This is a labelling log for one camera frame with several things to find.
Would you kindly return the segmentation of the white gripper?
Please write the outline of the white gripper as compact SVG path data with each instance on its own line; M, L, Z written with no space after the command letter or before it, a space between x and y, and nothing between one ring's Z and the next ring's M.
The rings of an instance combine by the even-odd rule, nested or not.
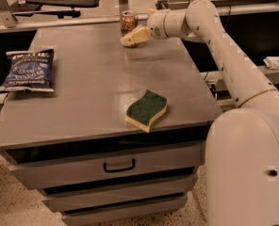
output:
M169 11L167 9L148 9L147 26L138 25L131 32L125 34L120 43L125 47L133 47L146 42L152 36L155 39L167 39L165 32L165 18Z

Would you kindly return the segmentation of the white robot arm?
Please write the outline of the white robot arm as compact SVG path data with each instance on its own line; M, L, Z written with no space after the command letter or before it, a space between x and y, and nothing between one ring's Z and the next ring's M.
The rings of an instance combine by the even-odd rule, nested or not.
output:
M279 90L228 35L214 4L155 10L121 43L190 35L207 45L235 105L206 139L207 226L279 226Z

